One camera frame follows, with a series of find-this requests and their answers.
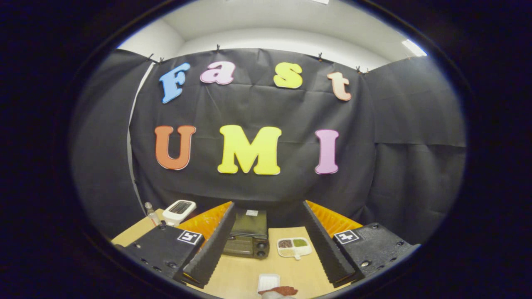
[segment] blue letter f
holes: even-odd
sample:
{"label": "blue letter f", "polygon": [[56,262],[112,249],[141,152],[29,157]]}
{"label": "blue letter f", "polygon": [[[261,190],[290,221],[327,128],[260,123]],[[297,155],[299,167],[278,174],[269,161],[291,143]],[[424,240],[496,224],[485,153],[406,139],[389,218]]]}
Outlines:
{"label": "blue letter f", "polygon": [[185,83],[185,73],[182,71],[187,71],[188,69],[190,69],[190,64],[185,62],[160,77],[159,81],[163,82],[164,90],[163,104],[168,103],[181,94],[183,89],[177,88],[176,84],[183,85]]}

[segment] foam letter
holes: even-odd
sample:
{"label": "foam letter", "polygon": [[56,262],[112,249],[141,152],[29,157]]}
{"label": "foam letter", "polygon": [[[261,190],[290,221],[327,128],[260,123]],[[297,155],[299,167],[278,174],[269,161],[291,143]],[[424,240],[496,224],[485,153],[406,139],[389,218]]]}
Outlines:
{"label": "foam letter", "polygon": [[168,154],[168,143],[170,134],[173,128],[170,126],[159,126],[155,128],[155,157],[157,162],[166,169],[181,170],[188,165],[190,161],[190,140],[192,134],[196,132],[193,126],[180,126],[177,132],[181,135],[181,146],[179,149],[179,157],[173,159]]}
{"label": "foam letter", "polygon": [[281,62],[275,67],[275,72],[277,75],[273,76],[273,82],[279,87],[297,88],[303,84],[299,75],[303,69],[299,64]]}
{"label": "foam letter", "polygon": [[277,139],[281,136],[281,129],[264,127],[251,144],[241,126],[223,126],[220,133],[223,135],[223,157],[222,164],[218,166],[219,172],[236,173],[235,156],[245,173],[250,171],[257,157],[259,161],[253,168],[257,175],[278,175],[281,172],[277,166]]}
{"label": "foam letter", "polygon": [[335,143],[339,134],[334,130],[317,130],[316,136],[320,139],[320,163],[315,171],[319,175],[335,173],[338,166],[335,163]]}
{"label": "foam letter", "polygon": [[185,62],[159,78],[159,81],[163,82],[163,104],[168,103],[181,94],[183,89],[177,88],[176,84],[183,85],[185,83],[185,73],[183,71],[188,71],[188,69],[190,69],[190,64]]}
{"label": "foam letter", "polygon": [[342,101],[349,101],[351,94],[345,92],[345,85],[349,85],[349,80],[344,78],[342,73],[334,72],[327,75],[327,78],[332,80],[332,92],[334,95]]}
{"label": "foam letter", "polygon": [[201,82],[226,85],[233,81],[232,74],[235,71],[235,64],[229,61],[217,61],[209,64],[208,70],[199,77]]}

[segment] white plate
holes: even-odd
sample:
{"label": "white plate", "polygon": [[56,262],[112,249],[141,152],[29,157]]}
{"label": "white plate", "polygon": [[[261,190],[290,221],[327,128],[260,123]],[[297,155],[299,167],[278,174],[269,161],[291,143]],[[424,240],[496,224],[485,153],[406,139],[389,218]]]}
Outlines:
{"label": "white plate", "polygon": [[257,286],[257,295],[262,290],[268,290],[281,286],[281,277],[277,274],[260,274],[259,285]]}

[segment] yellow letter m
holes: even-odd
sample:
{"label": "yellow letter m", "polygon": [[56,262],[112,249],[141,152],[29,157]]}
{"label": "yellow letter m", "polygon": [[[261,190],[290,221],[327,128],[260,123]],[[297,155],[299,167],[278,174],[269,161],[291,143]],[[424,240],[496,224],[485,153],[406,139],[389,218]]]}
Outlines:
{"label": "yellow letter m", "polygon": [[264,127],[259,130],[251,144],[241,126],[223,126],[220,133],[224,139],[219,172],[236,173],[238,166],[235,165],[235,156],[245,173],[250,171],[257,157],[259,161],[253,168],[257,175],[278,175],[281,172],[281,168],[277,166],[277,139],[281,136],[281,129]]}

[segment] pink letter i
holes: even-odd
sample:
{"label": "pink letter i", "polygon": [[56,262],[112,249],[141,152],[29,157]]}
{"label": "pink letter i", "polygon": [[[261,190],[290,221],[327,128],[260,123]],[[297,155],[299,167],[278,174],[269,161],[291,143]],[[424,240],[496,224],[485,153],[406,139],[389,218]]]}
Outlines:
{"label": "pink letter i", "polygon": [[319,175],[335,173],[338,165],[335,163],[335,145],[339,134],[334,130],[317,130],[315,132],[320,139],[320,163],[314,169]]}

